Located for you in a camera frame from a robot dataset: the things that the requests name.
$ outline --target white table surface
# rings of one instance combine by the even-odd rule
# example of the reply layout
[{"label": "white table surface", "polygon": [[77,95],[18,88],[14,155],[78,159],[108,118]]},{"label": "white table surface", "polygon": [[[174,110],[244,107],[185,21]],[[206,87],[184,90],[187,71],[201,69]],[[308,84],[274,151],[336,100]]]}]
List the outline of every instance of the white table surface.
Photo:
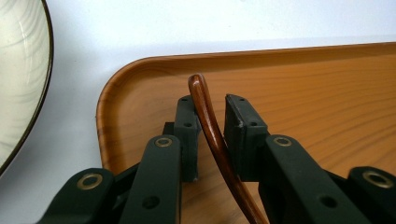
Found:
[{"label": "white table surface", "polygon": [[73,174],[101,167],[96,104],[110,77],[149,56],[396,41],[396,1],[48,0],[49,92],[0,177],[0,223],[37,222]]}]

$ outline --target white bowl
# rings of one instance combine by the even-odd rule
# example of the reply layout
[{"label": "white bowl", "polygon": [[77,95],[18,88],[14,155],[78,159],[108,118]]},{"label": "white bowl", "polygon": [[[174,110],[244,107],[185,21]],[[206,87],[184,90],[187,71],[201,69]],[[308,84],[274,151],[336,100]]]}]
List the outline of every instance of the white bowl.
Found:
[{"label": "white bowl", "polygon": [[46,2],[0,1],[0,174],[32,130],[50,82],[53,35]]}]

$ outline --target bent copper rod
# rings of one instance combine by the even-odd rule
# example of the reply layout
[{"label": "bent copper rod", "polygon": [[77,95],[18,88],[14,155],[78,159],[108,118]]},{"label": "bent copper rod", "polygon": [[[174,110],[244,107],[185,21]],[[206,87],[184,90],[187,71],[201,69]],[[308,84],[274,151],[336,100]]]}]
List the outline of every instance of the bent copper rod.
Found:
[{"label": "bent copper rod", "polygon": [[189,89],[206,141],[231,194],[249,223],[267,223],[257,204],[255,204],[250,196],[245,184],[242,183],[233,170],[227,145],[222,137],[213,111],[204,76],[193,75],[189,77]]}]

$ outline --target bowl rim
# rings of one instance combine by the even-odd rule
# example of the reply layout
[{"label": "bowl rim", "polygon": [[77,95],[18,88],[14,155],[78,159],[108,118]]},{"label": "bowl rim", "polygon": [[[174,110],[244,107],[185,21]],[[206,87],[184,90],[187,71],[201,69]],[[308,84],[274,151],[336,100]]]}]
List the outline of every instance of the bowl rim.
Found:
[{"label": "bowl rim", "polygon": [[41,0],[41,4],[46,14],[48,33],[49,33],[49,62],[47,66],[46,80],[44,82],[43,91],[41,92],[40,98],[37,103],[37,107],[35,108],[35,112],[33,113],[31,120],[29,121],[25,131],[23,132],[21,139],[19,140],[18,144],[13,148],[13,150],[7,157],[6,161],[3,164],[0,164],[0,175],[8,168],[8,166],[14,160],[18,152],[21,150],[21,147],[23,146],[24,142],[26,141],[27,136],[32,131],[35,122],[37,121],[38,115],[41,111],[41,108],[43,107],[44,100],[47,96],[47,92],[50,85],[50,78],[51,78],[52,65],[53,65],[53,54],[54,54],[53,30],[52,30],[52,22],[50,18],[50,10],[48,8],[47,1]]}]

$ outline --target wooden tray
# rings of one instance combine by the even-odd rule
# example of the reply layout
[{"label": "wooden tray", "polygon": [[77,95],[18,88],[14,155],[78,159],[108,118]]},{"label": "wooden tray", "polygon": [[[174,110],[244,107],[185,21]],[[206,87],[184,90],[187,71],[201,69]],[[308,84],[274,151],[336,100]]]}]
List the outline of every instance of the wooden tray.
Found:
[{"label": "wooden tray", "polygon": [[[270,133],[294,137],[324,168],[370,165],[396,175],[396,43],[157,57],[121,68],[97,107],[105,168],[139,162],[174,121],[187,78],[205,75],[220,127],[226,93],[249,99]],[[247,223],[201,134],[200,179],[183,185],[182,223]],[[247,184],[262,209],[257,184]]]}]

